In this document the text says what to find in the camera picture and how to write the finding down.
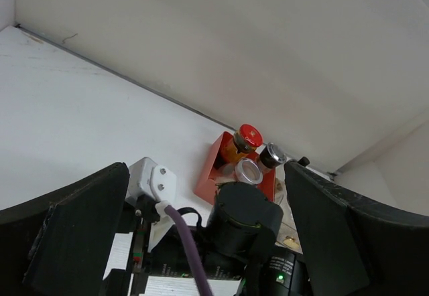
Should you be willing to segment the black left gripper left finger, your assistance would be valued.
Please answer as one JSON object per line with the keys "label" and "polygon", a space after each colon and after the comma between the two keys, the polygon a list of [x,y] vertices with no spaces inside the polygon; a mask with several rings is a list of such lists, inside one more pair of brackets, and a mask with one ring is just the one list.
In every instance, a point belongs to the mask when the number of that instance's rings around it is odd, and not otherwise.
{"label": "black left gripper left finger", "polygon": [[105,269],[129,183],[124,163],[1,211],[2,295],[126,295]]}

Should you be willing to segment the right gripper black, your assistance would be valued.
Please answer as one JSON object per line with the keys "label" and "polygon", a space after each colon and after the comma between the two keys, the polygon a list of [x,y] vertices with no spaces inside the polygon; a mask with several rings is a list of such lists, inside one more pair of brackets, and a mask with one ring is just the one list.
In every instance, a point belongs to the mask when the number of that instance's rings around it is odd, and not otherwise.
{"label": "right gripper black", "polygon": [[192,278],[200,295],[211,280],[238,281],[238,295],[310,295],[304,257],[277,244],[282,209],[257,187],[218,185],[208,220],[187,225],[194,208],[175,209],[154,194],[133,194],[131,294],[145,292],[150,276]]}

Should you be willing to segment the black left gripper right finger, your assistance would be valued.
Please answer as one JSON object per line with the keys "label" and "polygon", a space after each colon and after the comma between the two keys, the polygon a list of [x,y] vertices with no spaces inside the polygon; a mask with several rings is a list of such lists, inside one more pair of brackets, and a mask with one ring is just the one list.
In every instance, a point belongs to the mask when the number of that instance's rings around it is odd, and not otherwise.
{"label": "black left gripper right finger", "polygon": [[314,295],[428,294],[427,216],[338,186],[294,160],[284,170]]}

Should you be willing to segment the wide clear glass jar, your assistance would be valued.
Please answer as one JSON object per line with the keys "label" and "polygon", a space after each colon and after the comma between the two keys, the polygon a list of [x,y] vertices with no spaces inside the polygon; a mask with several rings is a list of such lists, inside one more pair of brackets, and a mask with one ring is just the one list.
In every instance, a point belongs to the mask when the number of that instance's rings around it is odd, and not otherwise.
{"label": "wide clear glass jar", "polygon": [[230,181],[259,185],[263,180],[263,174],[254,160],[242,158],[235,164],[229,163],[220,170],[219,183]]}

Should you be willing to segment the grey lid spice bottle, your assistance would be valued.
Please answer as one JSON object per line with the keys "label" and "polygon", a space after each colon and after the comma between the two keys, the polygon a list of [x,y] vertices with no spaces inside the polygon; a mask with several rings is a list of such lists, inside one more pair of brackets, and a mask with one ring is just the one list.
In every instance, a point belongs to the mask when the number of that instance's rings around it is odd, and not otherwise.
{"label": "grey lid spice bottle", "polygon": [[286,154],[275,143],[268,143],[255,160],[258,168],[260,168],[264,175],[284,164],[286,161]]}

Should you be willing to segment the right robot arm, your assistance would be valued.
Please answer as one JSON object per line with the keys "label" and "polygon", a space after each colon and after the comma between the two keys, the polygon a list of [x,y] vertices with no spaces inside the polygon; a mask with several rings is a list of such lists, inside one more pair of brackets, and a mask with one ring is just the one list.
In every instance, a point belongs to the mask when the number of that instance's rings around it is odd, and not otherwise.
{"label": "right robot arm", "polygon": [[214,197],[207,225],[198,220],[189,227],[202,266],[192,273],[180,230],[173,225],[154,247],[133,253],[135,270],[125,292],[141,295],[147,287],[156,295],[197,295],[190,280],[197,277],[219,282],[226,295],[237,281],[236,295],[311,295],[312,289],[301,254],[274,243],[283,216],[281,208],[257,187],[243,182],[222,183]]}

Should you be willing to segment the red lid sauce jar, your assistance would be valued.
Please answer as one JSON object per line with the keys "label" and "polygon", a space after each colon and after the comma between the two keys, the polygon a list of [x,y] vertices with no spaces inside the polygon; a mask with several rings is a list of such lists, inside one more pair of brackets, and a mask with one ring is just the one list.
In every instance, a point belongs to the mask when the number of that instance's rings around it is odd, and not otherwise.
{"label": "red lid sauce jar", "polygon": [[220,148],[225,163],[236,163],[263,144],[262,134],[250,124],[242,124]]}

